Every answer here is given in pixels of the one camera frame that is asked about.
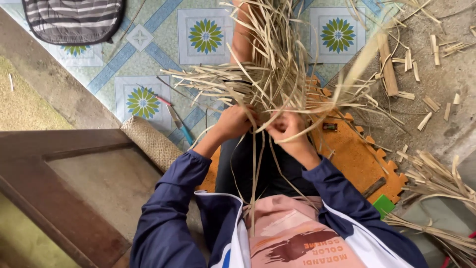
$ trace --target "navy blue jacket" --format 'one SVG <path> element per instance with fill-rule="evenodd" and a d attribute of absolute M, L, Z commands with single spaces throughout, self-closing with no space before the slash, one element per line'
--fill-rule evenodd
<path fill-rule="evenodd" d="M 130 254 L 131 268 L 251 267 L 243 203 L 236 196 L 195 192 L 211 252 L 209 264 L 190 236 L 188 204 L 211 160 L 188 151 L 170 166 L 142 207 Z M 323 201 L 319 222 L 336 231 L 367 267 L 427 268 L 415 244 L 380 220 L 379 212 L 326 158 L 303 170 Z"/>

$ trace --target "knife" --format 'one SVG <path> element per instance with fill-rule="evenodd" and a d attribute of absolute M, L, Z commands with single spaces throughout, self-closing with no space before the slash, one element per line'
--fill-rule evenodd
<path fill-rule="evenodd" d="M 182 124 L 182 122 L 180 121 L 179 117 L 175 113 L 172 106 L 167 105 L 167 109 L 169 110 L 170 116 L 172 116 L 172 119 L 174 120 L 175 125 L 177 126 L 177 128 L 182 131 L 182 133 L 185 135 L 185 138 L 188 141 L 188 144 L 190 144 L 190 146 L 192 146 L 193 145 L 193 139 L 192 139 L 192 136 L 190 135 L 190 133 L 188 132 L 187 128 Z"/>

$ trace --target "blue knife handle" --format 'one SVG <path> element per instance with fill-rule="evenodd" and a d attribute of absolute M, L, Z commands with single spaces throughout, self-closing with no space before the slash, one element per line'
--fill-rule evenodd
<path fill-rule="evenodd" d="M 188 144 L 190 144 L 190 146 L 193 145 L 193 139 L 192 139 L 192 136 L 190 135 L 190 133 L 188 133 L 188 130 L 186 129 L 186 127 L 183 125 L 180 130 L 183 132 L 183 134 L 185 135 L 185 138 L 187 139 L 188 141 Z"/>

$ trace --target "leg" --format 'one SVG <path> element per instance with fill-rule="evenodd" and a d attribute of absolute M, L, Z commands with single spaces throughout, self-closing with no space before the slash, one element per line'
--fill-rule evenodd
<path fill-rule="evenodd" d="M 320 196 L 314 185 L 302 177 L 303 166 L 292 156 L 286 153 L 281 146 L 272 141 L 272 146 L 278 160 L 282 174 L 288 179 L 303 195 Z M 270 179 L 270 191 L 272 195 L 300 196 L 300 194 L 289 185 L 289 183 L 279 174 L 276 162 L 272 159 L 275 170 Z"/>
<path fill-rule="evenodd" d="M 217 179 L 215 182 L 215 192 L 232 194 L 239 197 L 237 190 L 238 186 L 243 199 L 246 202 L 249 202 L 253 189 L 253 135 L 246 133 L 241 143 L 238 144 L 240 139 L 241 137 L 228 140 L 221 145 Z M 257 134 L 257 165 L 261 148 L 262 137 L 261 134 Z M 258 197 L 266 189 L 269 182 L 265 172 L 267 169 L 264 168 L 267 166 L 264 160 L 269 159 L 269 157 L 269 148 L 265 148 L 258 176 L 256 197 Z"/>

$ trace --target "red object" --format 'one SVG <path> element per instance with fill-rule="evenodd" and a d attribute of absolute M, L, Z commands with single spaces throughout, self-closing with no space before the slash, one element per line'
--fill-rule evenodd
<path fill-rule="evenodd" d="M 472 233 L 472 234 L 469 235 L 468 237 L 469 237 L 469 238 L 475 238 L 475 237 L 476 237 L 476 232 Z M 450 259 L 448 256 L 446 256 L 445 261 L 443 262 L 443 265 L 441 266 L 441 268 L 446 268 L 446 267 L 449 265 L 449 261 L 450 261 L 450 260 L 451 260 L 451 259 Z"/>
<path fill-rule="evenodd" d="M 168 106 L 172 106 L 172 104 L 171 104 L 171 103 L 169 103 L 168 101 L 166 101 L 166 100 L 162 99 L 161 97 L 159 97 L 159 96 L 156 96 L 156 95 L 154 95 L 154 97 L 155 97 L 156 99 L 158 99 L 159 101 L 161 101 L 161 102 L 163 102 L 163 103 L 167 104 Z"/>

